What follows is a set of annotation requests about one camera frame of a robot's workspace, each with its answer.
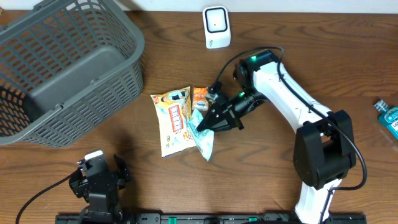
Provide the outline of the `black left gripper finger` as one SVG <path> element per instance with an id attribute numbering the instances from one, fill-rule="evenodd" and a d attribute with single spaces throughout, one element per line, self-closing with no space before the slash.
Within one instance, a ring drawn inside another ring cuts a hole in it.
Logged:
<path id="1" fill-rule="evenodd" d="M 118 167 L 115 171 L 115 174 L 118 177 L 118 183 L 126 184 L 127 182 L 130 182 L 131 175 L 125 160 L 123 160 L 121 157 L 118 157 L 117 155 L 114 155 L 113 157 Z"/>
<path id="2" fill-rule="evenodd" d="M 82 198 L 84 196 L 83 188 L 85 187 L 85 183 L 80 168 L 77 168 L 77 170 L 72 173 L 69 179 L 69 186 L 75 196 L 77 196 L 78 198 Z"/>

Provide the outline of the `teal wet wipes pack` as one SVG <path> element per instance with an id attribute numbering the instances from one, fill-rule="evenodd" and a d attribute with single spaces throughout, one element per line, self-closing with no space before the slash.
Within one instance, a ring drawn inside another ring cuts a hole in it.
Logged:
<path id="1" fill-rule="evenodd" d="M 188 122 L 188 128 L 192 134 L 193 140 L 201 152 L 202 156 L 209 161 L 213 152 L 213 143 L 215 138 L 214 131 L 206 129 L 198 131 L 198 125 L 203 121 L 203 115 L 199 110 L 194 109 Z"/>

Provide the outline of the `yellow snack bag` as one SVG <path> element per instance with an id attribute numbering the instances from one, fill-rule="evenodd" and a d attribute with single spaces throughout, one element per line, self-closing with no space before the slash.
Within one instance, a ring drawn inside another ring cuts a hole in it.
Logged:
<path id="1" fill-rule="evenodd" d="M 161 156 L 195 147 L 187 126 L 192 116 L 191 87 L 151 95 L 159 120 Z"/>

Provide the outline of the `blue mouthwash bottle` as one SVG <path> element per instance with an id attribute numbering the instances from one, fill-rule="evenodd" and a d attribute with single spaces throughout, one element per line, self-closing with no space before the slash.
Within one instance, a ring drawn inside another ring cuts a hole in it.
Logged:
<path id="1" fill-rule="evenodd" d="M 378 121 L 397 139 L 397 107 L 390 108 L 383 100 L 379 100 L 374 107 L 379 112 Z"/>

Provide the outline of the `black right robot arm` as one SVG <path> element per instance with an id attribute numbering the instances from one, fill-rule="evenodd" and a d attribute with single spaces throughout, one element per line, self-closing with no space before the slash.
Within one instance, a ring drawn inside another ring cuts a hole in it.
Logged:
<path id="1" fill-rule="evenodd" d="M 325 222 L 333 191 L 356 165 L 350 116 L 343 110 L 332 112 L 312 98 L 271 48 L 257 48 L 241 58 L 233 77 L 242 91 L 228 98 L 216 80 L 208 88 L 213 103 L 197 131 L 243 129 L 243 116 L 272 103 L 295 132 L 293 163 L 302 180 L 295 214 L 302 223 Z"/>

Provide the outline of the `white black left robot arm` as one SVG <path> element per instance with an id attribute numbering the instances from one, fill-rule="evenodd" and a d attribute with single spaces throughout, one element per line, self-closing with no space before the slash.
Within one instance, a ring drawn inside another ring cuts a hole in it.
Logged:
<path id="1" fill-rule="evenodd" d="M 121 223 L 118 191 L 131 181 L 130 171 L 123 159 L 114 155 L 117 169 L 109 169 L 102 150 L 90 152 L 78 162 L 79 168 L 69 179 L 69 186 L 78 198 L 89 205 L 84 208 L 78 223 Z"/>

